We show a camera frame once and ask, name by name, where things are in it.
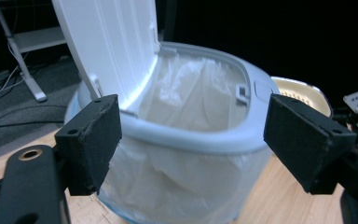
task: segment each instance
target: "white lid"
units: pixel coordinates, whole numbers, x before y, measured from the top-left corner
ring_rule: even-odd
[[[53,6],[91,98],[117,94],[127,108],[157,62],[154,0],[53,0]]]

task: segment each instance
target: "white shelf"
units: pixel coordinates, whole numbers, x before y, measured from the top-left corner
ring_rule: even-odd
[[[14,34],[13,39],[21,53],[66,43],[60,26]]]

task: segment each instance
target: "white plastic liner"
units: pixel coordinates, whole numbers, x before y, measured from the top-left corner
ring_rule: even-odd
[[[143,98],[129,107],[139,119],[191,132],[223,132],[245,119],[247,105],[235,98],[244,76],[228,64],[176,54],[161,57],[157,69]],[[243,154],[216,155],[180,147],[123,135],[99,198],[130,223],[234,220],[270,150],[243,146]]]

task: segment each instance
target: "beige basket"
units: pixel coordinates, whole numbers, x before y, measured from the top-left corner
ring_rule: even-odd
[[[326,115],[328,118],[333,116],[331,105],[317,87],[285,77],[271,78],[277,84],[281,95],[295,98]]]

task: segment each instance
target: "wooden table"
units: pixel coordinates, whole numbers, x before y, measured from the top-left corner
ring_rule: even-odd
[[[18,149],[32,145],[53,147],[55,145],[54,134],[55,132],[47,134]],[[0,178],[3,177],[7,158],[13,152],[0,158]],[[238,220],[234,223],[340,224],[343,223],[339,205],[342,190],[343,188],[338,185],[333,195],[309,195],[304,192],[279,159],[272,156],[256,182],[246,205],[242,208]],[[70,196],[67,191],[65,193],[72,223],[127,224],[101,204],[95,195],[74,197]]]

